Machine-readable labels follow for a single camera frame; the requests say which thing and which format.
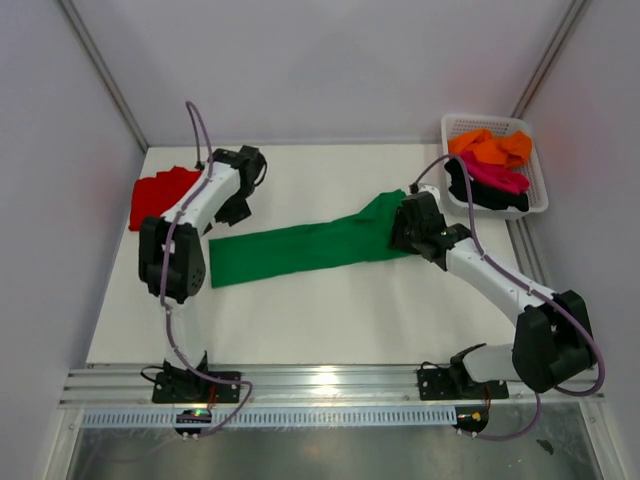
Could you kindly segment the green t shirt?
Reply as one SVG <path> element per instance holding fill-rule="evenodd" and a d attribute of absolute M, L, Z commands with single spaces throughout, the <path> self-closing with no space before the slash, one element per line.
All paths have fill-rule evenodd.
<path fill-rule="evenodd" d="M 361 211 L 326 223 L 209 241 L 211 286 L 222 288 L 298 272 L 402 258 L 390 248 L 401 190 L 377 195 Z"/>

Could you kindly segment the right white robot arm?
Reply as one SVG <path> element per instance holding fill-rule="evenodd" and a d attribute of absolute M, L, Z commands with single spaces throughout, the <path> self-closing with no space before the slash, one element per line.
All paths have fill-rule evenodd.
<path fill-rule="evenodd" d="M 396 210 L 390 246 L 419 255 L 474 287 L 514 325 L 511 343 L 470 347 L 451 359 L 448 385 L 470 397 L 484 383 L 516 379 L 544 393 L 598 362 L 584 299 L 557 293 L 507 267 L 477 246 L 473 230 L 448 225 L 433 194 L 403 199 Z"/>

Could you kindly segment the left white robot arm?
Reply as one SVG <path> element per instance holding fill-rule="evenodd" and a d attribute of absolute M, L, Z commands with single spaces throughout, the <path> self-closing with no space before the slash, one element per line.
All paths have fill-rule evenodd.
<path fill-rule="evenodd" d="M 196 306 L 206 279 L 201 239 L 213 222 L 233 226 L 251 215 L 247 199 L 266 171 L 267 161 L 256 147 L 219 148 L 171 208 L 141 224 L 138 274 L 160 301 L 168 343 L 154 380 L 156 403 L 203 402 L 215 384 Z"/>

